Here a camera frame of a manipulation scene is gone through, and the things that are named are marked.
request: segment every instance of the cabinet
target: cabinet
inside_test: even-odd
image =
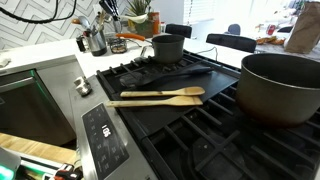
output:
[[[37,72],[71,127],[75,130],[69,89],[74,87],[73,81],[77,77],[84,76],[78,61],[74,59],[64,64],[41,67],[37,69]]]

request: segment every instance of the paper bag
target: paper bag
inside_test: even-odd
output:
[[[305,2],[290,36],[284,42],[284,50],[308,54],[320,40],[320,2]]]

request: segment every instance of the potted plant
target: potted plant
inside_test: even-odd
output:
[[[129,16],[143,16],[150,13],[151,0],[132,0],[128,1],[129,7],[127,8]],[[146,38],[151,38],[153,36],[153,21],[149,20],[147,17],[146,20],[142,23],[133,22],[137,34],[144,36]]]

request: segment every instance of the white countertop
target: white countertop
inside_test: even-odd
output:
[[[141,46],[150,45],[150,43],[146,41],[142,42],[137,40],[136,42]],[[110,49],[108,49],[106,54],[99,57],[92,56],[90,52],[80,52],[75,39],[4,50],[0,51],[0,58],[10,57],[11,62],[6,67],[0,68],[0,76],[77,59],[85,76],[89,77],[96,74],[97,70],[104,71],[109,69],[110,66],[117,67],[121,63],[129,63],[134,58],[140,56],[142,47],[138,47],[138,45],[133,42],[128,42],[127,45],[128,51],[124,54],[112,54]],[[218,61],[238,68],[241,67],[242,58],[250,55],[250,53],[247,52],[238,51],[223,46],[207,44],[187,38],[185,39],[184,43],[184,48],[193,53],[210,50],[214,46],[218,50]],[[154,55],[151,47],[147,48],[145,53],[146,57],[149,55]],[[211,50],[200,53],[200,55],[210,59],[215,59],[216,51]]]

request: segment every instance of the dish towel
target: dish towel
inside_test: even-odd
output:
[[[0,56],[0,68],[4,68],[8,65],[8,63],[11,62],[11,59],[8,57],[1,57]]]

